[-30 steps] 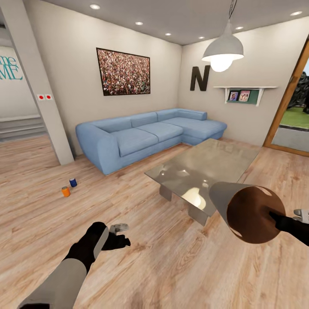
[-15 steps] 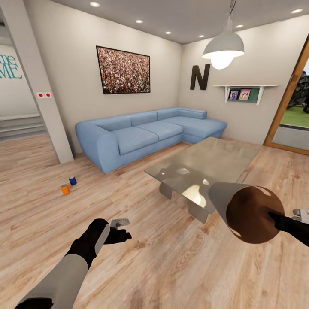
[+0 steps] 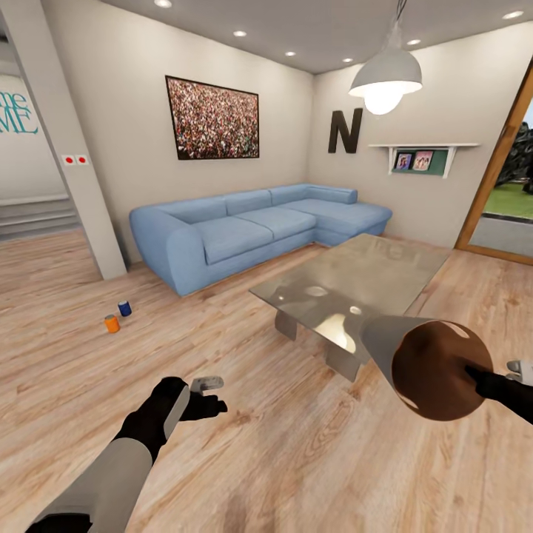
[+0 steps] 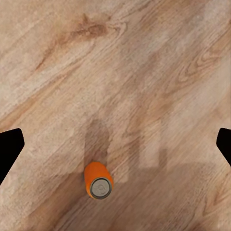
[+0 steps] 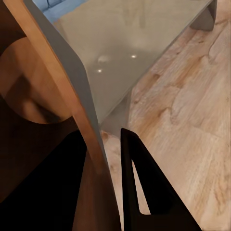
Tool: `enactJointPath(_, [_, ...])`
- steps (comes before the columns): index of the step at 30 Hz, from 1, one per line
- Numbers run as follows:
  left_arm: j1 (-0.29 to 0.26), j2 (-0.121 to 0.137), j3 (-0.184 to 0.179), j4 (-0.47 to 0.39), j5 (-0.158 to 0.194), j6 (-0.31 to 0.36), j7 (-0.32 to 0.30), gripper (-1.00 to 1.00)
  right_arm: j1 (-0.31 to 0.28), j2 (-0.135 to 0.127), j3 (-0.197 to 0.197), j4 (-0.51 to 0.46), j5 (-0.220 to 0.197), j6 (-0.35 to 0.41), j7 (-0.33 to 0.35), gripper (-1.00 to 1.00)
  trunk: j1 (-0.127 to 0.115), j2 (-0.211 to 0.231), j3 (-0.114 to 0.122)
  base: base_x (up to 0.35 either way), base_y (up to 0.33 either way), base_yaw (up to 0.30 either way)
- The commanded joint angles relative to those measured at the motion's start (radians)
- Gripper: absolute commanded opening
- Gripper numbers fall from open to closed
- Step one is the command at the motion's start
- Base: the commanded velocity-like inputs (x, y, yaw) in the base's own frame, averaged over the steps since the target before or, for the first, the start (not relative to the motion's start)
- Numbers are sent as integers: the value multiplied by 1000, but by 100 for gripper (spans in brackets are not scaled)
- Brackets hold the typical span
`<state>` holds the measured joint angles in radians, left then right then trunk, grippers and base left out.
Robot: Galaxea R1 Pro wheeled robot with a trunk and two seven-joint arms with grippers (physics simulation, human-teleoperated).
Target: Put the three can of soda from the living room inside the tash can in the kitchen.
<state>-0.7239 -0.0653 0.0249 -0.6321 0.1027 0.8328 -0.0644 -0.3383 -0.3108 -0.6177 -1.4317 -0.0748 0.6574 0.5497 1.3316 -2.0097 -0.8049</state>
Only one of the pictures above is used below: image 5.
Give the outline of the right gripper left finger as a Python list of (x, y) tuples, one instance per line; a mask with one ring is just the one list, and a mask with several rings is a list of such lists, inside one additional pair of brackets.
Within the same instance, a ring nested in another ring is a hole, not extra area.
[(80, 130), (0, 203), (0, 231), (72, 231), (87, 146)]

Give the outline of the trash can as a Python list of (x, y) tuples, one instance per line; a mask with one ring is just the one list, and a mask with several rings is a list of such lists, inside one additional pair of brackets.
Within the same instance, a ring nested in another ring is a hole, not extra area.
[(87, 151), (72, 231), (122, 231), (84, 64), (32, 0), (0, 0), (0, 203), (77, 130)]

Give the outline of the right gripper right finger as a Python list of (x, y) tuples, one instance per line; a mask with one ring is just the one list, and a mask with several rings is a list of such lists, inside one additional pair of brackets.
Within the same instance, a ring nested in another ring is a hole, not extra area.
[[(134, 161), (150, 210), (142, 214), (133, 173)], [(139, 136), (121, 129), (124, 231), (202, 231)]]

